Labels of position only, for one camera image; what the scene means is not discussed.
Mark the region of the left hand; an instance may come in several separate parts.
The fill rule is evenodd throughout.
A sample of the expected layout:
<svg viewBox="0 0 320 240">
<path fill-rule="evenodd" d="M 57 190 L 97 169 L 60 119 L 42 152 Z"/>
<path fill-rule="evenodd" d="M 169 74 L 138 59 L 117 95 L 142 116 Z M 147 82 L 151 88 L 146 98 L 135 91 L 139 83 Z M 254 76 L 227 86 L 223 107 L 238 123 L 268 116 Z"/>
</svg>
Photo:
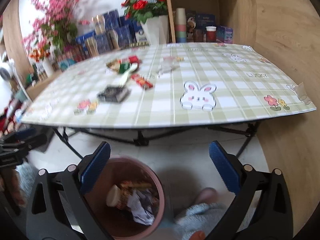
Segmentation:
<svg viewBox="0 0 320 240">
<path fill-rule="evenodd" d="M 26 207 L 25 193 L 20 187 L 20 174 L 13 168 L 1 169 L 1 191 L 7 190 L 15 204 Z"/>
</svg>

